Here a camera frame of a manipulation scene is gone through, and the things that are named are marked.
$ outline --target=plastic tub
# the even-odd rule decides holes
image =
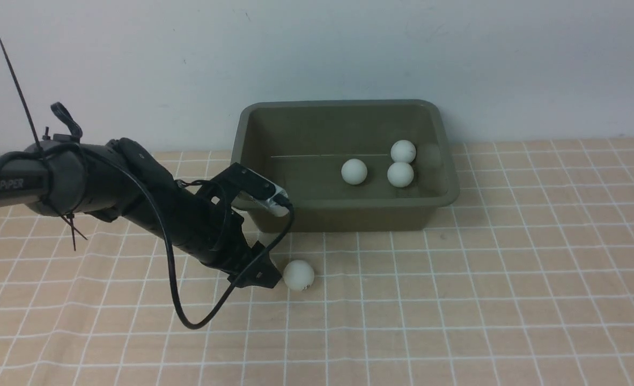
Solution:
[[[415,179],[394,188],[386,172],[400,139],[417,147]],[[351,158],[368,167],[357,186],[341,178]],[[231,161],[285,188],[296,208],[293,232],[419,230],[460,192],[439,110],[423,100],[257,103],[241,113]],[[285,224],[249,198],[233,205],[263,232]]]

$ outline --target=black wire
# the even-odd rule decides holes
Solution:
[[[191,330],[198,330],[200,328],[205,327],[205,325],[207,325],[207,323],[209,323],[210,320],[212,320],[212,318],[214,318],[215,315],[217,315],[217,312],[222,307],[222,305],[224,305],[224,302],[228,299],[229,295],[231,295],[234,288],[236,288],[236,286],[238,286],[238,284],[241,283],[241,281],[245,278],[246,274],[248,274],[248,272],[255,265],[256,262],[260,261],[262,257],[264,257],[269,251],[271,251],[277,244],[281,242],[281,240],[286,236],[286,234],[290,230],[291,225],[293,225],[293,221],[295,220],[295,212],[293,210],[293,206],[290,204],[290,202],[288,202],[288,200],[281,200],[279,204],[285,206],[289,211],[289,220],[286,226],[284,227],[284,229],[270,244],[267,245],[267,247],[265,247],[257,256],[255,256],[255,258],[253,258],[253,260],[246,266],[246,268],[244,268],[241,271],[241,273],[238,274],[238,276],[236,276],[234,281],[232,281],[231,284],[229,284],[229,287],[226,289],[226,291],[224,291],[224,294],[222,294],[222,297],[219,298],[219,301],[217,301],[216,305],[207,314],[207,316],[198,323],[192,323],[186,317],[186,314],[184,313],[184,310],[181,305],[181,298],[179,297],[179,290],[176,283],[177,281],[176,266],[174,261],[174,251],[172,247],[172,240],[169,237],[169,232],[167,231],[167,227],[165,227],[162,212],[160,211],[160,208],[155,202],[155,199],[150,194],[146,186],[144,186],[143,183],[140,180],[138,180],[138,178],[134,176],[131,172],[123,168],[123,166],[115,163],[114,161],[111,161],[111,159],[103,157],[101,154],[91,151],[90,149],[84,149],[84,151],[86,152],[86,154],[96,158],[98,161],[101,161],[111,166],[112,168],[117,169],[121,174],[126,176],[126,178],[130,179],[133,183],[136,184],[136,186],[138,186],[138,188],[141,190],[141,192],[145,196],[145,199],[148,201],[148,203],[150,203],[150,206],[152,207],[153,212],[155,214],[155,218],[157,219],[157,222],[160,225],[160,229],[162,229],[162,235],[163,235],[162,238],[165,242],[165,250],[167,251],[167,267],[169,268],[169,288],[172,291],[172,303],[174,305],[174,310],[176,311],[176,315],[179,317],[179,320],[181,320],[181,323]]]

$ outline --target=robotic arm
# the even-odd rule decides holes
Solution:
[[[208,267],[228,273],[229,281],[264,248],[260,243],[248,246],[241,231],[244,218],[229,206],[242,192],[258,201],[278,197],[275,184],[250,169],[232,164],[211,181],[205,181],[194,194],[185,189],[187,183],[175,181],[167,169],[131,139],[112,140],[106,146],[75,141],[70,135],[55,135],[40,142],[45,151],[60,144],[75,144],[47,157],[47,168],[40,159],[14,159],[5,164],[0,173],[0,207],[26,204],[44,216],[87,213],[105,222],[124,217],[163,237],[142,191],[118,169],[92,155],[98,154],[146,186],[163,214],[173,246]],[[33,154],[33,149],[35,145],[26,152]],[[280,272],[265,254],[237,286],[273,288],[280,279]]]
[[[75,230],[74,213],[88,213],[105,222],[124,217],[165,242],[172,301],[181,322],[204,327],[236,287],[274,288],[281,273],[269,252],[289,231],[293,207],[283,189],[254,171],[234,163],[211,180],[174,180],[169,171],[137,142],[113,139],[104,146],[81,144],[83,131],[61,103],[52,111],[69,128],[69,135],[46,128],[38,139],[20,86],[0,40],[22,101],[35,144],[0,156],[0,207],[25,204],[44,216],[62,217]],[[186,189],[199,185],[197,193]],[[231,208],[240,194],[250,196],[275,215],[289,213],[287,224],[273,242],[248,245],[241,230],[244,218]],[[212,311],[199,323],[190,322],[181,306],[175,276],[173,246],[231,282]]]

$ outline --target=ping pong ball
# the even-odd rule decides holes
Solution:
[[[412,166],[405,162],[395,162],[388,167],[388,182],[396,188],[405,188],[410,185],[412,179],[415,178],[415,172],[412,170]]]
[[[405,139],[401,139],[391,147],[391,159],[393,159],[394,162],[405,162],[409,164],[415,159],[416,155],[417,150],[415,149],[415,145]]]
[[[341,177],[351,185],[359,185],[367,178],[367,166],[357,158],[349,159],[341,166]]]
[[[293,291],[304,291],[315,279],[315,271],[305,261],[292,261],[283,269],[283,281]]]

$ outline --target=white wall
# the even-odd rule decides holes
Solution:
[[[634,0],[0,0],[35,122],[228,149],[254,102],[423,98],[452,139],[634,135]],[[31,135],[0,52],[0,152]]]

